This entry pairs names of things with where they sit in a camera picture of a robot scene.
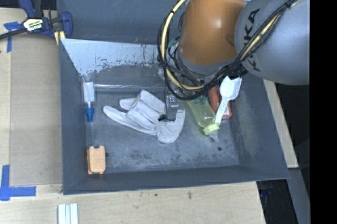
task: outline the red object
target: red object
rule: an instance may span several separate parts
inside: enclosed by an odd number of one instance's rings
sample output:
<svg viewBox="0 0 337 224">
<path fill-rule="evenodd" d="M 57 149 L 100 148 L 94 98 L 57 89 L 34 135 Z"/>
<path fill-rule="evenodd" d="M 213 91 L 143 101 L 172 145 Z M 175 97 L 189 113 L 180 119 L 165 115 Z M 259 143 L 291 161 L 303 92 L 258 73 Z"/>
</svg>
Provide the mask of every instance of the red object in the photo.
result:
<svg viewBox="0 0 337 224">
<path fill-rule="evenodd" d="M 221 99 L 222 98 L 221 98 L 221 95 L 220 95 L 220 86 L 219 85 L 216 85 L 216 86 L 212 87 L 211 89 L 209 89 L 210 105 L 211 105 L 211 108 L 212 108 L 212 110 L 215 114 L 216 114 L 216 112 L 219 108 L 219 105 L 221 103 Z M 224 114 L 222 116 L 222 119 L 229 119 L 233 115 L 230 103 L 227 104 L 227 108 L 228 108 L 229 114 Z"/>
</svg>

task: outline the blue tape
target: blue tape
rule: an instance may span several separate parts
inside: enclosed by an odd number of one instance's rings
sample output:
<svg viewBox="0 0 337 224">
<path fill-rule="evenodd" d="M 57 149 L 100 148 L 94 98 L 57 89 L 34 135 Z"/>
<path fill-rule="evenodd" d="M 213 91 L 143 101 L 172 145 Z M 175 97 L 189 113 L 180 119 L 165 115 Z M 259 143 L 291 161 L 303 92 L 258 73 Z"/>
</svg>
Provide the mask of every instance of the blue tape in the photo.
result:
<svg viewBox="0 0 337 224">
<path fill-rule="evenodd" d="M 9 186 L 9 165 L 2 167 L 2 179 L 0 187 L 0 200 L 9 201 L 11 197 L 31 197 L 36 196 L 36 187 L 10 187 Z"/>
<path fill-rule="evenodd" d="M 23 25 L 18 22 L 5 23 L 4 27 L 10 32 L 12 30 L 17 30 L 23 28 Z M 12 50 L 12 37 L 10 36 L 7 41 L 7 53 Z"/>
</svg>

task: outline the white bar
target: white bar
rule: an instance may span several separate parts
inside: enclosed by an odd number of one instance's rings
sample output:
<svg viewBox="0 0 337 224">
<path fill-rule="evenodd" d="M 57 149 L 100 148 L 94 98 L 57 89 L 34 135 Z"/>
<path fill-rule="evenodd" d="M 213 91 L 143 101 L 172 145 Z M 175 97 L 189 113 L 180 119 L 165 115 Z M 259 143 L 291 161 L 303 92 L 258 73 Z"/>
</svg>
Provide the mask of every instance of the white bar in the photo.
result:
<svg viewBox="0 0 337 224">
<path fill-rule="evenodd" d="M 76 203 L 70 204 L 71 224 L 78 224 L 78 208 Z"/>
<path fill-rule="evenodd" d="M 66 224 L 71 224 L 70 205 L 65 206 L 65 222 L 66 222 Z"/>
<path fill-rule="evenodd" d="M 57 223 L 58 224 L 66 224 L 66 218 L 65 218 L 65 204 L 59 204 L 58 205 L 58 212 L 57 212 Z"/>
</svg>

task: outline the plastic bottle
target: plastic bottle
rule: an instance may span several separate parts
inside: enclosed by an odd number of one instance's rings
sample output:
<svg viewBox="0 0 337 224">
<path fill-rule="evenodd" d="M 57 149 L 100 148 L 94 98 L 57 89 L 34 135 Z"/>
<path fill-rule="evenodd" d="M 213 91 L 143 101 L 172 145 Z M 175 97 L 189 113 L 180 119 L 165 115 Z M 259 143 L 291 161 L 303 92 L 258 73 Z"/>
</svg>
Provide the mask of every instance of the plastic bottle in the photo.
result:
<svg viewBox="0 0 337 224">
<path fill-rule="evenodd" d="M 95 88 L 92 74 L 82 76 L 82 90 L 85 103 L 86 120 L 87 122 L 92 122 L 95 104 Z"/>
<path fill-rule="evenodd" d="M 195 100 L 190 100 L 187 103 L 189 104 L 198 125 L 203 128 L 203 132 L 215 141 L 219 141 L 217 136 L 219 125 L 215 123 L 215 113 L 213 112 L 208 99 L 201 96 Z"/>
</svg>

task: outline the clear plastic tube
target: clear plastic tube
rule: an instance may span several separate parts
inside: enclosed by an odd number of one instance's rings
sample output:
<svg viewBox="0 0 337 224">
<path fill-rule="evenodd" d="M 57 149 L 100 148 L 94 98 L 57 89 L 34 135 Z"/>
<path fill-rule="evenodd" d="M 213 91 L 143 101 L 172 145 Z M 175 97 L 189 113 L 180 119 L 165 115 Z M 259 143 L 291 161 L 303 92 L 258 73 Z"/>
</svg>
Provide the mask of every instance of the clear plastic tube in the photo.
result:
<svg viewBox="0 0 337 224">
<path fill-rule="evenodd" d="M 95 86 L 93 74 L 82 76 L 83 100 L 85 103 L 85 115 L 87 122 L 93 121 L 95 105 Z"/>
</svg>

